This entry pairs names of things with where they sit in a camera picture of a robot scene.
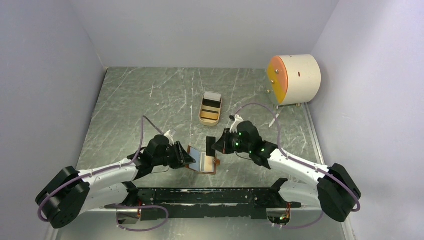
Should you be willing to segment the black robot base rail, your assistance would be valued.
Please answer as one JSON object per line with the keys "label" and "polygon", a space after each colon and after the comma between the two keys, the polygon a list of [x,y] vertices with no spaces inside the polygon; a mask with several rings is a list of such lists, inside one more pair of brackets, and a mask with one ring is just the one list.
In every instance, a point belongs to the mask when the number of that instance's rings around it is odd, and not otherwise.
{"label": "black robot base rail", "polygon": [[141,207],[139,219],[238,218],[267,219],[270,209],[300,208],[299,202],[286,202],[279,193],[287,179],[271,187],[152,188],[126,182],[128,196],[119,205]]}

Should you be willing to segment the black card divider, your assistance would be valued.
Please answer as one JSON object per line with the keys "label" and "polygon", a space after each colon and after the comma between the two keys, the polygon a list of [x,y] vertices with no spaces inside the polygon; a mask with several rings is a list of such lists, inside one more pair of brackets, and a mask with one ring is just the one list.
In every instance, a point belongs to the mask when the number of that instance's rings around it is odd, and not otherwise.
{"label": "black card divider", "polygon": [[221,105],[222,105],[222,102],[220,100],[219,101],[215,101],[215,100],[210,100],[210,99],[204,98],[202,100],[202,105],[203,106],[206,106],[206,107],[220,109],[221,108]]}

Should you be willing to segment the white pen on table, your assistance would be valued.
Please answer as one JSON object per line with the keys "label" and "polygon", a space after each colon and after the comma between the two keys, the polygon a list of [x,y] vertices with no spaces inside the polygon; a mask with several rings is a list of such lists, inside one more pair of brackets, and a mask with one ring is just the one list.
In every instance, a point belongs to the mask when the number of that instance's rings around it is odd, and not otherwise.
{"label": "white pen on table", "polygon": [[270,123],[269,123],[269,125],[268,125],[268,127],[269,128],[271,128],[272,126],[273,126],[273,124],[276,122],[276,119],[279,117],[279,113],[277,113],[276,115],[275,115],[275,118],[273,118],[271,121],[270,121]]}

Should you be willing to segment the stack of white cards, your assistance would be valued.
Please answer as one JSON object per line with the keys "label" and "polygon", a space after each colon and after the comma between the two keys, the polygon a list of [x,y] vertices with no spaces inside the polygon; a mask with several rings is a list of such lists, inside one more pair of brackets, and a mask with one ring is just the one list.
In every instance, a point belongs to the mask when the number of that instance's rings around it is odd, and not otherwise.
{"label": "stack of white cards", "polygon": [[217,93],[217,92],[207,91],[207,92],[204,93],[203,99],[208,100],[208,101],[221,102],[222,101],[222,95],[220,93]]}

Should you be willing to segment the brown leather card holder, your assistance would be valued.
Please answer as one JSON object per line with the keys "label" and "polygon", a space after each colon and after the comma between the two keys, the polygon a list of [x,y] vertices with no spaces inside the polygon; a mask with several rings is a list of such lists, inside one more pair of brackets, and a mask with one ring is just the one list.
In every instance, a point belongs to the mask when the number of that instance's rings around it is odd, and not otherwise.
{"label": "brown leather card holder", "polygon": [[215,175],[217,167],[221,161],[216,156],[208,156],[205,151],[199,151],[192,146],[188,146],[187,153],[195,160],[185,166],[186,169],[203,175]]}

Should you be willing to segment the cream cylindrical cabinet orange door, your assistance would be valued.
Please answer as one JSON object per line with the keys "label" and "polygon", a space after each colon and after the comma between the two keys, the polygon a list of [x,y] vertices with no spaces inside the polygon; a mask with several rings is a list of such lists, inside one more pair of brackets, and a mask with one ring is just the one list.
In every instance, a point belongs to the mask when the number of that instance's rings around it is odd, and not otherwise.
{"label": "cream cylindrical cabinet orange door", "polygon": [[321,70],[310,54],[276,55],[271,58],[265,90],[274,106],[310,102],[321,86]]}

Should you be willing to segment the beige oval card tray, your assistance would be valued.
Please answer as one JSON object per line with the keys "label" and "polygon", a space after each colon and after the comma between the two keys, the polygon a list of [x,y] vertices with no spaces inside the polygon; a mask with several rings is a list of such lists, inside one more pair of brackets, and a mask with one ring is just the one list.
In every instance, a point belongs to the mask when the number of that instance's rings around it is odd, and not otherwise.
{"label": "beige oval card tray", "polygon": [[203,106],[203,99],[204,99],[204,94],[201,100],[201,105],[199,110],[199,121],[204,126],[208,126],[208,127],[216,126],[219,123],[220,117],[221,117],[223,97],[221,101],[221,108]]}

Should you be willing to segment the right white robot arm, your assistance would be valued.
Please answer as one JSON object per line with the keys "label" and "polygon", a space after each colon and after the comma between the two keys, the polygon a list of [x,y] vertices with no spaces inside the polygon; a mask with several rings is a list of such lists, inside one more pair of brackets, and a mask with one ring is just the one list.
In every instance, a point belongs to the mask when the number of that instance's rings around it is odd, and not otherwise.
{"label": "right white robot arm", "polygon": [[288,183],[270,193],[270,202],[275,207],[287,202],[319,206],[328,217],[340,223],[360,208],[362,194],[344,166],[313,163],[280,150],[276,143],[262,139],[250,121],[225,128],[212,149],[224,155],[246,153],[256,165],[300,180],[301,184]]}

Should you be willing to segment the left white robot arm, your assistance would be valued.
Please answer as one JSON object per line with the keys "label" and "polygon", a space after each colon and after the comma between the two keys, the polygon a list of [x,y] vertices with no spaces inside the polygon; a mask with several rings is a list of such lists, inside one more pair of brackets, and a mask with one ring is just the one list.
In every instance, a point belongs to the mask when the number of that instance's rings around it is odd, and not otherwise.
{"label": "left white robot arm", "polygon": [[60,229],[100,207],[145,207],[135,180],[152,174],[157,166],[180,169],[195,162],[179,141],[158,134],[117,163],[88,170],[63,168],[36,197],[37,216]]}

